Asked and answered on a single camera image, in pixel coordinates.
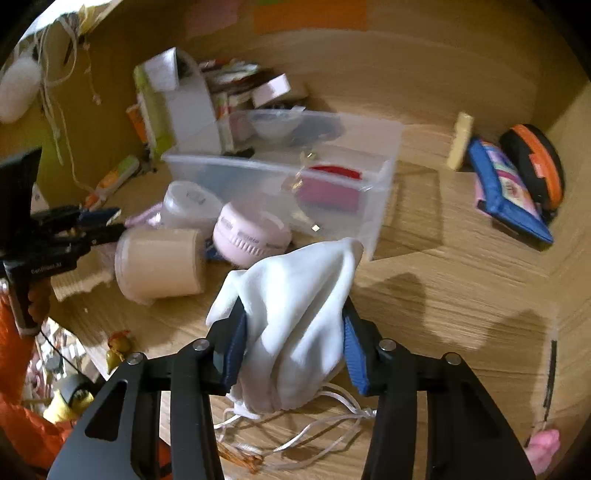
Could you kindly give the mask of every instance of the white cloth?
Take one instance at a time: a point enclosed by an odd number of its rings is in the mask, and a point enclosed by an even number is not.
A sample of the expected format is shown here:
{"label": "white cloth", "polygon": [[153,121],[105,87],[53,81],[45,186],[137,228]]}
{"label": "white cloth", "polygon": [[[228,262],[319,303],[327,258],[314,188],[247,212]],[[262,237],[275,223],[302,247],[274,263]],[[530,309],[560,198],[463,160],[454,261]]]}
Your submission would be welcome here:
{"label": "white cloth", "polygon": [[343,365],[343,305],[362,253],[358,241],[346,238],[228,274],[206,323],[227,318],[240,296],[248,338],[228,395],[235,414],[258,419],[299,408],[337,373]]}

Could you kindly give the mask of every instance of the pink toy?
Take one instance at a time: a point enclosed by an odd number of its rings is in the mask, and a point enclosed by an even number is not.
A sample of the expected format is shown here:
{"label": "pink toy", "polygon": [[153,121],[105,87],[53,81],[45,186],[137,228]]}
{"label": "pink toy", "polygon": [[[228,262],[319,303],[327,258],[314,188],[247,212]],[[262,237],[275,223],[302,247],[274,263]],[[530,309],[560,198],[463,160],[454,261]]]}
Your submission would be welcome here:
{"label": "pink toy", "polygon": [[290,242],[291,231],[279,218],[247,205],[227,203],[213,229],[219,254],[242,268],[285,253]]}
{"label": "pink toy", "polygon": [[559,448],[560,433],[558,430],[544,430],[533,435],[530,444],[525,449],[525,454],[536,475],[540,475],[548,469],[552,463],[552,457]]}

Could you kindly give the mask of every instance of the metal screw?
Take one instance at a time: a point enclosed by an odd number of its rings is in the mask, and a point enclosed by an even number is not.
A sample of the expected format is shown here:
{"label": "metal screw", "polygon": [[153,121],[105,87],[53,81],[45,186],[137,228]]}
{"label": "metal screw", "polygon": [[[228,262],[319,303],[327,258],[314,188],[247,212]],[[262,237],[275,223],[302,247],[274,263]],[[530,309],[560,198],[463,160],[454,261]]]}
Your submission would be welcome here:
{"label": "metal screw", "polygon": [[144,356],[139,352],[132,353],[129,357],[127,357],[127,363],[130,365],[137,365],[144,359]]}
{"label": "metal screw", "polygon": [[209,340],[206,338],[198,338],[193,342],[193,349],[198,352],[203,352],[209,348]]}
{"label": "metal screw", "polygon": [[383,338],[379,341],[379,347],[384,352],[393,352],[396,350],[396,342],[390,338]]}
{"label": "metal screw", "polygon": [[462,357],[457,353],[452,352],[445,356],[445,361],[450,365],[459,365],[462,363]]}

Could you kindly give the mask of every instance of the orange paper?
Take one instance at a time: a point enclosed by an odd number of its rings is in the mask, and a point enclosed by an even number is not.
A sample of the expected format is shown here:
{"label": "orange paper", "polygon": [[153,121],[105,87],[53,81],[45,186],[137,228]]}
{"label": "orange paper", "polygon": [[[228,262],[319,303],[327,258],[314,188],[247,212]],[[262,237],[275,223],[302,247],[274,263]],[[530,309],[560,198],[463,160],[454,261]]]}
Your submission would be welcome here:
{"label": "orange paper", "polygon": [[367,30],[366,0],[290,0],[255,8],[255,33],[335,28]]}

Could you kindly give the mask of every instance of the yellow sponge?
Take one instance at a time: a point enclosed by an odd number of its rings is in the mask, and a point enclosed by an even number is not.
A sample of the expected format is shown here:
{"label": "yellow sponge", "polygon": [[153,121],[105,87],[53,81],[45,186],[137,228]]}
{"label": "yellow sponge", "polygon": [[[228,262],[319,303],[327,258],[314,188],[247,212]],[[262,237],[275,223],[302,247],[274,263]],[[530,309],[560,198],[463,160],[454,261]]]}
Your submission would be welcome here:
{"label": "yellow sponge", "polygon": [[452,142],[452,149],[447,157],[447,166],[452,170],[459,170],[464,161],[464,155],[472,136],[474,118],[465,112],[460,112],[456,122],[456,136]]}

